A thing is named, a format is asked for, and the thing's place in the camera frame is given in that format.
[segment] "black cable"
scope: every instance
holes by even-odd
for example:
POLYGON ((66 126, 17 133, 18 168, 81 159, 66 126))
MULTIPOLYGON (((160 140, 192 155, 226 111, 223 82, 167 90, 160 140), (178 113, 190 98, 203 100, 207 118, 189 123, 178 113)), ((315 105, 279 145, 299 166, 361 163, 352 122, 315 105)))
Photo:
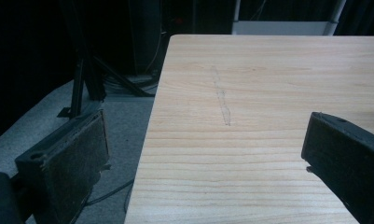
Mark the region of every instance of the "black cable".
POLYGON ((113 196, 114 194, 120 192, 121 190, 127 188, 127 187, 128 187, 130 184, 132 184, 132 183, 134 183, 134 179, 130 180, 129 182, 127 182, 126 184, 120 186, 119 188, 114 189, 113 191, 111 191, 111 192, 109 192, 109 193, 103 195, 102 197, 99 197, 99 198, 97 198, 97 199, 95 199, 95 200, 92 200, 92 201, 90 201, 90 202, 86 202, 86 203, 85 203, 85 206, 91 206, 91 205, 93 205, 93 204, 95 204, 95 203, 99 203, 99 202, 101 202, 102 200, 105 200, 105 199, 107 199, 107 198, 113 196))
POLYGON ((256 16, 256 14, 258 14, 257 20, 259 20, 259 17, 262 13, 263 7, 265 6, 265 3, 266 3, 266 0, 263 0, 260 7, 256 10, 256 13, 254 13, 254 15, 250 18, 250 21, 256 16))
POLYGON ((266 0, 263 0, 263 3, 262 3, 262 7, 259 11, 259 14, 258 16, 256 17, 256 20, 259 21, 259 18, 260 18, 260 15, 262 14, 262 11, 263 11, 263 7, 265 6, 265 3, 266 3, 266 0))
POLYGON ((90 195, 91 195, 91 189, 90 189, 90 191, 88 193, 88 196, 85 197, 84 200, 82 201, 82 206, 79 207, 79 210, 76 212, 76 214, 74 215, 73 219, 71 219, 70 224, 76 223, 76 220, 79 218, 79 216, 81 215, 82 211, 84 210, 85 204, 86 204, 88 198, 90 197, 90 195))
POLYGON ((157 88, 157 86, 158 86, 158 84, 155 85, 155 86, 152 86, 152 87, 150 87, 150 88, 148 88, 148 89, 145 89, 144 91, 150 91, 150 90, 153 90, 153 89, 157 88))
POLYGON ((155 51, 155 54, 154 54, 154 58, 152 58, 152 61, 149 63, 149 65, 146 67, 145 71, 144 71, 144 74, 148 71, 148 69, 152 66, 152 64, 154 63, 154 61, 157 59, 157 56, 158 56, 158 51, 159 51, 159 47, 160 47, 160 42, 162 40, 162 35, 163 34, 166 34, 166 32, 162 32, 162 24, 161 24, 161 20, 162 20, 162 1, 160 0, 159 1, 159 38, 158 38, 158 44, 157 44, 157 49, 155 51))
POLYGON ((129 196, 132 192, 132 189, 133 189, 133 185, 131 185, 131 188, 128 190, 128 194, 126 194, 125 203, 123 204, 123 212, 125 212, 125 214, 128 212, 129 200, 130 200, 129 196))

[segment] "dark background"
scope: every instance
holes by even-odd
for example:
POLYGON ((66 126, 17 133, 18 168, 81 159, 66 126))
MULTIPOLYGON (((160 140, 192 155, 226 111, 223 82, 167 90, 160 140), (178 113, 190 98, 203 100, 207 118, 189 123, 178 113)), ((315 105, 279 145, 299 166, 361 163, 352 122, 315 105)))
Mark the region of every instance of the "dark background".
MULTIPOLYGON (((76 2, 91 51, 124 76, 160 72, 171 35, 230 34, 235 6, 235 0, 76 2)), ((242 0, 239 20, 250 20, 261 4, 242 0)), ((260 19, 327 21, 334 4, 268 0, 260 19)), ((374 0, 348 0, 335 35, 374 35, 374 0)), ((72 80, 75 67, 76 53, 57 0, 0 1, 0 135, 72 80)))

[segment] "wooden table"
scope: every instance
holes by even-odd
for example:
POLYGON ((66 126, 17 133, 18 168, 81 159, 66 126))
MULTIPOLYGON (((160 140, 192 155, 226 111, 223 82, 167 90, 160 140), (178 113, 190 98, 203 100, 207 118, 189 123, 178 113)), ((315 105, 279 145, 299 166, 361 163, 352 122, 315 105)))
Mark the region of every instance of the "wooden table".
POLYGON ((126 223, 356 223, 300 157, 312 111, 374 133, 374 37, 173 36, 126 223))

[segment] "black metal bracket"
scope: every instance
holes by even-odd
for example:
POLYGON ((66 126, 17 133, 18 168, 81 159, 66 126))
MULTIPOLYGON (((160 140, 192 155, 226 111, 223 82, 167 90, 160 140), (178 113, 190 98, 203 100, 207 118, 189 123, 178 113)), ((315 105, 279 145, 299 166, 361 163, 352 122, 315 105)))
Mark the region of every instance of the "black metal bracket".
POLYGON ((302 158, 360 223, 374 223, 374 134, 313 112, 302 158))
POLYGON ((73 41, 79 61, 76 66, 71 107, 65 107, 59 113, 58 118, 72 119, 80 115, 84 82, 91 100, 102 101, 104 99, 105 89, 103 79, 97 71, 98 68, 101 68, 107 74, 114 77, 120 85, 135 96, 154 96, 154 94, 141 90, 136 84, 118 73, 103 59, 93 57, 83 29, 83 18, 80 16, 78 3, 76 0, 59 0, 59 2, 68 28, 68 33, 73 41))

